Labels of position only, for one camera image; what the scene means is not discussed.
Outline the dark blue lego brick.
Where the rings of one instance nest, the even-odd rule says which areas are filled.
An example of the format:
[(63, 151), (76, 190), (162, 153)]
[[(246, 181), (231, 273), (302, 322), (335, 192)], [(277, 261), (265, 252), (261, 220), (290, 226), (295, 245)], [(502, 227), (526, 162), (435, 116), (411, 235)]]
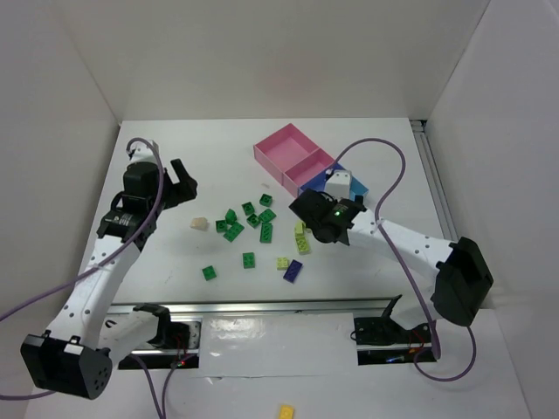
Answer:
[(294, 283), (300, 271), (302, 270), (303, 264), (295, 259), (291, 261), (289, 266), (287, 267), (283, 279), (289, 283)]

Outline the long yellow-green lego brick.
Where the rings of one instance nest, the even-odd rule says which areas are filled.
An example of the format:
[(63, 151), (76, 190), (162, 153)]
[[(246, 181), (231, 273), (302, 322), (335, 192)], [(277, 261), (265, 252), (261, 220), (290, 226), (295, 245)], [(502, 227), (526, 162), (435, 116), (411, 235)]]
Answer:
[(297, 251), (300, 255), (308, 254), (311, 251), (309, 242), (304, 235), (296, 235), (294, 240)]

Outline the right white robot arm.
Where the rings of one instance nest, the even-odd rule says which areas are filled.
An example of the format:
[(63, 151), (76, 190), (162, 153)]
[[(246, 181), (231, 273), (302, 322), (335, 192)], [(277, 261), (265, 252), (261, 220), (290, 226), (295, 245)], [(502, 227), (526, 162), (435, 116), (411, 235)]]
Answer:
[(373, 251), (405, 265), (430, 286), (412, 286), (414, 297), (400, 297), (388, 317), (405, 330), (444, 319), (470, 326), (489, 290), (493, 276), (479, 246), (467, 237), (459, 241), (429, 237), (375, 215), (363, 203), (335, 200), (307, 189), (289, 209), (321, 243), (339, 243)]

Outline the small yellow-green lego brick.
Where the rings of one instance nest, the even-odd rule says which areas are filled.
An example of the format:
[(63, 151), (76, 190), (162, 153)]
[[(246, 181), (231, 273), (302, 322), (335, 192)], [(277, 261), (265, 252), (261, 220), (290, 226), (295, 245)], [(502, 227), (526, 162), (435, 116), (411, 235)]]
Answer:
[(276, 258), (276, 269), (279, 271), (285, 271), (290, 265), (289, 259), (286, 257)]

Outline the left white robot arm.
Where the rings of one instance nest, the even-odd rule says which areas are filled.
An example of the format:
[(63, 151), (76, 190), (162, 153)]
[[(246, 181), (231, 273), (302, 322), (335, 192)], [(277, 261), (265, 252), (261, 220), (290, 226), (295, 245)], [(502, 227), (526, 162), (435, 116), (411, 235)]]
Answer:
[(154, 141), (130, 140), (123, 189), (100, 220), (86, 269), (46, 329), (25, 337), (20, 354), (36, 388), (94, 400), (114, 367), (138, 346), (166, 347), (176, 330), (169, 309), (135, 306), (108, 326), (106, 316), (121, 283), (139, 259), (164, 210), (197, 196), (197, 182), (175, 159), (172, 182)]

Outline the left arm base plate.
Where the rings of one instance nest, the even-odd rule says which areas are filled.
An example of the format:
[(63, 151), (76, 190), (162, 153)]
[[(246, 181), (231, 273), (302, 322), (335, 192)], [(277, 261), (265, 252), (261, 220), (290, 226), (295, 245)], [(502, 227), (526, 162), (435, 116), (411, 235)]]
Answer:
[(198, 320), (172, 321), (162, 342), (142, 343), (118, 364), (119, 370), (140, 369), (134, 356), (140, 358), (150, 370), (169, 370), (177, 363), (179, 369), (199, 367), (202, 323)]

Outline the green lego brick top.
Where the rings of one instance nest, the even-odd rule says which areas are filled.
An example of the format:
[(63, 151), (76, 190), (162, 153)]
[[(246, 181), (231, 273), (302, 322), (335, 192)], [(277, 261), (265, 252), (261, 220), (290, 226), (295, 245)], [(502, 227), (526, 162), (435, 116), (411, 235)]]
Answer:
[(273, 197), (268, 194), (263, 194), (259, 199), (259, 204), (267, 208), (270, 208), (272, 206), (272, 203)]

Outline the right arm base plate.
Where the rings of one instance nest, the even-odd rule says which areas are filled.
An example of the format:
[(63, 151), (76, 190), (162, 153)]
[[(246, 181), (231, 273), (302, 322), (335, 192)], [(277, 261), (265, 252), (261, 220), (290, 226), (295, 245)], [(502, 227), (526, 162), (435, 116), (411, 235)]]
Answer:
[(356, 344), (359, 366), (435, 362), (431, 332), (426, 323), (406, 330), (387, 317), (354, 318), (349, 335)]

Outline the green sloped lego brick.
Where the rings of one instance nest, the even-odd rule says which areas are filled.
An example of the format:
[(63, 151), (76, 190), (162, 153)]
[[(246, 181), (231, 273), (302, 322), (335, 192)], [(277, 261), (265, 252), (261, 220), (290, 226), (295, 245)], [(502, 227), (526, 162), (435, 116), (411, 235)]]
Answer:
[(226, 211), (224, 219), (225, 219), (227, 224), (233, 225), (235, 222), (237, 222), (238, 217), (237, 217), (236, 212), (233, 209), (228, 209)]

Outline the pink and blue sorting tray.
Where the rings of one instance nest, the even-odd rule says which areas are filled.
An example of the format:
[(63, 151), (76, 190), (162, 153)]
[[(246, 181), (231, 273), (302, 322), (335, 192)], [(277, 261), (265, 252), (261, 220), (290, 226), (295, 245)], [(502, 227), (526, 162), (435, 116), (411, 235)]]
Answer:
[[(350, 171), (292, 123), (256, 143), (253, 154), (292, 196), (299, 196), (306, 189), (325, 192), (325, 183), (334, 170)], [(349, 199), (365, 197), (368, 192), (352, 175)]]

